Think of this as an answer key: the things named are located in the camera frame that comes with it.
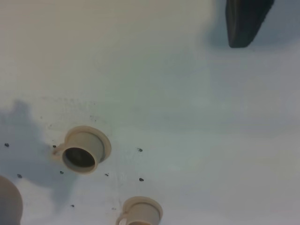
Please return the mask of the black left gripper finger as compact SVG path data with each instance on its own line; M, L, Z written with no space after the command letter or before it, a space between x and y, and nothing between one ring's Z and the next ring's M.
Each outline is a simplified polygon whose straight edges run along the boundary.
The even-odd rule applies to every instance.
M229 46L249 46L273 4L274 0L227 0L225 18Z

